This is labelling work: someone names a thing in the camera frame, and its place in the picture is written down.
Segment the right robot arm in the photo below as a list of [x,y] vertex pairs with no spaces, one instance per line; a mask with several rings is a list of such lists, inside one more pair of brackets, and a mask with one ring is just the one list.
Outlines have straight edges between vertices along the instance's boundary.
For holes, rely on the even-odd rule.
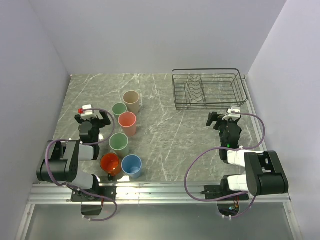
[[231,200],[240,192],[255,197],[288,193],[289,182],[275,151],[253,151],[239,145],[242,129],[238,122],[241,117],[239,110],[230,108],[226,115],[208,114],[206,126],[215,123],[213,129],[219,133],[220,159],[226,164],[245,168],[244,174],[222,178],[221,196]]

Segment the tall green plastic cup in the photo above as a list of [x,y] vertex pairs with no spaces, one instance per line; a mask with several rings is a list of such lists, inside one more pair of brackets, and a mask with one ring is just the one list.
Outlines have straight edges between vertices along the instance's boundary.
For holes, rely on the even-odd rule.
[[122,159],[129,154],[129,139],[124,133],[113,134],[109,139],[109,146]]

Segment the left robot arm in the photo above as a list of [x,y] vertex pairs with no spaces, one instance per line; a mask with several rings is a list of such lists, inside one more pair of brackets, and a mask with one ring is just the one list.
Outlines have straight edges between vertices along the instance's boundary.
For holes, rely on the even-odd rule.
[[54,183],[58,187],[67,187],[74,191],[74,201],[95,201],[97,199],[113,201],[107,191],[99,185],[98,177],[79,170],[80,161],[95,161],[100,153],[100,129],[115,125],[112,115],[100,108],[84,107],[78,110],[74,119],[79,124],[78,140],[57,139],[48,141],[38,164],[36,177],[40,182]]

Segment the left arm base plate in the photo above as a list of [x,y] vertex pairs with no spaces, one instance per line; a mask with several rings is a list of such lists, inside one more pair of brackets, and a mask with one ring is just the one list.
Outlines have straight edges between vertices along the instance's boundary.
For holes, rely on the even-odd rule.
[[[116,186],[99,186],[96,190],[88,189],[81,191],[79,189],[73,189],[70,202],[81,204],[80,211],[84,218],[93,222],[102,222],[112,218],[117,210],[118,205],[115,202],[117,195]],[[114,204],[114,211],[110,216],[98,219],[102,214],[104,204]]]

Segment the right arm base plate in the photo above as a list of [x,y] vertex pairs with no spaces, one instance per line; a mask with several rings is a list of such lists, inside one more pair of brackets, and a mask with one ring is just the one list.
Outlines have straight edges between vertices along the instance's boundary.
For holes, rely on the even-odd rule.
[[[205,185],[204,191],[206,200],[213,200],[216,198],[225,197],[231,194],[239,193],[239,191],[231,191],[226,186],[221,185]],[[217,208],[221,215],[226,217],[235,217],[240,213],[240,201],[248,201],[249,195],[237,195],[218,201]]]

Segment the small light green cup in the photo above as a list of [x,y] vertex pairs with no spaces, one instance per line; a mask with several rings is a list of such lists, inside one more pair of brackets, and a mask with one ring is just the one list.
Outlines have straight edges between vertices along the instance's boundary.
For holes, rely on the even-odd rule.
[[111,111],[114,115],[114,117],[118,120],[119,116],[125,112],[127,112],[127,106],[122,103],[122,102],[118,102],[116,104],[113,105]]

